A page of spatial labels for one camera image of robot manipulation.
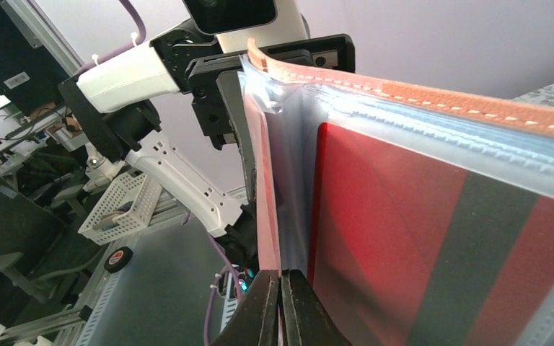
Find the white wall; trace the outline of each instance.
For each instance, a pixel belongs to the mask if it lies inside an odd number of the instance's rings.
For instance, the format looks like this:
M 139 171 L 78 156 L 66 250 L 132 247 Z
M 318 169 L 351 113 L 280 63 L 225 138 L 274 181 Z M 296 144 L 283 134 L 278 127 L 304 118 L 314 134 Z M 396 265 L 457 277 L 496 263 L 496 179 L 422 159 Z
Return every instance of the white wall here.
M 116 0 L 36 2 L 86 59 L 136 30 Z M 181 0 L 132 3 L 149 37 L 188 18 Z M 361 74 L 504 98 L 554 82 L 554 0 L 299 0 L 299 7 L 312 36 L 353 38 Z M 236 148 L 211 147 L 189 97 L 152 101 L 172 141 L 209 179 L 224 189 L 242 184 Z

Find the purple cable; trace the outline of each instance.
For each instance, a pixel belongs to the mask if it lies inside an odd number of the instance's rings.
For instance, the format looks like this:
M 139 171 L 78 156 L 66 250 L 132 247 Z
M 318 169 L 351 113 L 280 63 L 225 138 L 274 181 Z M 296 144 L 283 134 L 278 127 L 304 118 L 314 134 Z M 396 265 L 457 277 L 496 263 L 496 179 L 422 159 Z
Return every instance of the purple cable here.
M 228 271 L 228 269 L 224 268 L 221 270 L 220 275 L 224 275 Z M 214 280 L 214 286 L 217 286 L 219 284 L 220 278 L 216 278 Z M 214 298 L 216 297 L 217 288 L 211 289 L 211 294 L 209 294 L 209 303 L 207 305 L 207 312 L 205 313 L 205 325 L 203 327 L 203 341 L 205 342 L 205 346 L 209 346 L 209 320 L 211 319 L 211 309 L 214 306 Z
M 237 290 L 237 300 L 241 301 L 243 299 L 243 289 L 241 288 L 241 285 L 239 284 L 239 273 L 234 270 L 232 267 L 232 263 L 228 260 L 228 257 L 226 257 L 225 253 L 220 249 L 218 243 L 216 240 L 207 232 L 207 236 L 209 237 L 209 241 L 213 246 L 216 248 L 216 251 L 220 255 L 220 257 L 224 260 L 224 263 L 226 263 L 226 268 L 230 272 L 230 275 L 232 275 L 232 279 L 234 281 L 234 288 Z
M 183 217 L 183 221 L 181 223 L 182 226 L 185 226 L 188 221 L 190 220 L 190 214 L 192 214 L 189 210 L 185 213 L 185 216 Z
M 133 5 L 131 4 L 131 2 L 129 0 L 119 0 L 119 1 L 120 1 L 120 4 L 122 4 L 122 6 L 124 6 L 124 8 L 128 12 L 128 14 L 131 17 L 133 17 L 133 20 L 135 21 L 135 24 L 137 25 L 137 30 L 139 31 L 139 35 L 135 39 L 135 42 L 137 43 L 137 45 L 142 44 L 143 41 L 145 41 L 147 31 L 146 31 L 146 28 L 145 28 L 145 24 L 143 23 L 143 20 L 141 19 L 141 16 L 139 16 L 139 13 L 135 9 L 135 7 L 133 7 Z M 113 58 L 115 56 L 119 56 L 120 54 L 126 52 L 127 50 L 131 49 L 132 47 L 134 47 L 133 43 L 129 42 L 129 43 L 117 48 L 116 50 L 105 54 L 105 56 L 99 57 L 97 59 L 97 62 L 98 63 L 104 63 L 105 61 L 108 61 L 108 60 L 110 60 L 111 58 Z M 80 67 L 79 70 L 77 70 L 77 72 L 75 74 L 82 74 L 82 73 L 90 70 L 91 68 L 93 68 L 95 66 L 96 66 L 96 64 L 94 63 L 94 61 L 90 62 L 90 63 L 87 63 L 87 64 L 83 65 L 82 67 Z

